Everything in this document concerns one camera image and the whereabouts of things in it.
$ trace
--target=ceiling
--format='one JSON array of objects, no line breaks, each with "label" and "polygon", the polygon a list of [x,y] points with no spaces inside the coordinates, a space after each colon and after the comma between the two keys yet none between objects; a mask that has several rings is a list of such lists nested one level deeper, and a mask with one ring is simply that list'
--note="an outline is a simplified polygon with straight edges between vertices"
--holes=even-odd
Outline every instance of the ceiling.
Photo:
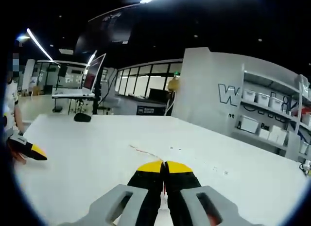
[{"label": "ceiling", "polygon": [[[87,21],[140,0],[48,0],[27,10],[29,27],[54,60],[87,62],[89,53],[75,49]],[[209,47],[213,52],[254,56],[311,75],[310,0],[155,0],[142,5],[126,45],[109,44],[107,65],[123,67],[182,58],[184,49]],[[20,63],[46,59],[27,41],[18,47]]]}]

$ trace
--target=table surface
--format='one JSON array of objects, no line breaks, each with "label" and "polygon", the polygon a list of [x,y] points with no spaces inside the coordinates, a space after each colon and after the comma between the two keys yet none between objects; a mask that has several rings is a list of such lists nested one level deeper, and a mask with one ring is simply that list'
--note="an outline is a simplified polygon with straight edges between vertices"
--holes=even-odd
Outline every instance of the table surface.
[{"label": "table surface", "polygon": [[48,224],[77,221],[140,165],[156,160],[131,146],[188,165],[202,186],[234,202],[253,224],[281,223],[308,183],[292,160],[172,117],[93,115],[81,123],[40,115],[25,137],[48,160],[17,164],[17,180]]}]

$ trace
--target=white shelving unit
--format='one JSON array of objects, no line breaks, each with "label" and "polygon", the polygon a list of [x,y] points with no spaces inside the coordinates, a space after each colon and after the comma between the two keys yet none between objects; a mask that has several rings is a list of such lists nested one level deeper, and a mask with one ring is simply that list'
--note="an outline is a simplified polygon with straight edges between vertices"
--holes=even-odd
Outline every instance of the white shelving unit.
[{"label": "white shelving unit", "polygon": [[293,87],[287,83],[284,83],[282,81],[274,79],[270,76],[265,76],[265,75],[262,75],[259,73],[254,73],[254,72],[247,71],[247,70],[244,71],[244,82],[249,82],[249,83],[252,83],[255,85],[266,87],[266,88],[269,88],[271,90],[283,93],[284,95],[290,96],[290,97],[292,97],[292,99],[296,99],[298,101],[298,105],[299,105],[297,117],[293,117],[293,116],[288,115],[286,113],[283,113],[281,111],[277,111],[277,110],[274,110],[270,107],[260,105],[256,102],[249,102],[249,101],[246,101],[245,99],[241,99],[241,105],[254,107],[254,108],[269,112],[271,114],[278,115],[278,116],[284,118],[286,120],[286,123],[295,124],[295,130],[294,130],[294,133],[291,133],[291,135],[289,136],[289,141],[288,141],[287,146],[283,146],[283,145],[277,144],[275,142],[269,141],[267,139],[260,138],[256,134],[252,134],[252,133],[249,133],[247,131],[240,130],[238,128],[234,128],[232,131],[232,134],[233,135],[234,134],[243,135],[243,136],[245,136],[247,138],[251,138],[255,141],[260,141],[260,142],[265,143],[267,145],[270,145],[270,146],[279,148],[281,150],[284,150],[284,151],[286,151],[285,157],[287,157],[289,159],[297,160],[299,156],[303,157],[305,159],[311,158],[311,151],[308,152],[308,155],[299,153],[300,137],[297,135],[299,128],[302,127],[304,129],[308,130],[309,133],[311,132],[311,127],[309,127],[309,126],[307,126],[301,122],[302,106],[304,105],[304,106],[311,107],[311,99],[307,99],[306,97],[302,96],[302,83],[299,84],[299,89],[297,89],[297,88],[295,88],[295,87]]}]

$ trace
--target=wire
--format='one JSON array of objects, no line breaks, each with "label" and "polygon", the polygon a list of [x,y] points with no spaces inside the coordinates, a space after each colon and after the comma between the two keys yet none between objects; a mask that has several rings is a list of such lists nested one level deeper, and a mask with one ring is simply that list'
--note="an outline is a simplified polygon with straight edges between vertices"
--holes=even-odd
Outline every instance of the wire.
[{"label": "wire", "polygon": [[111,84],[110,84],[110,86],[108,87],[108,92],[107,92],[107,94],[105,95],[105,97],[102,98],[101,101],[99,101],[98,105],[100,105],[102,102],[105,101],[106,97],[108,96],[108,94],[109,94],[109,92],[110,92],[111,86],[113,85],[113,81],[115,80],[115,78],[117,77],[117,75],[118,75],[118,73],[116,73],[115,76],[113,77],[113,79],[112,79],[112,81],[111,81]]},{"label": "wire", "polygon": [[174,99],[173,99],[173,102],[172,102],[172,104],[166,109],[166,111],[165,111],[165,113],[164,113],[164,116],[166,116],[166,114],[168,113],[168,111],[171,109],[171,107],[173,106],[173,104],[175,103],[175,99],[176,99],[176,92],[175,91],[173,91],[173,95],[172,95],[173,97],[174,97]]}]

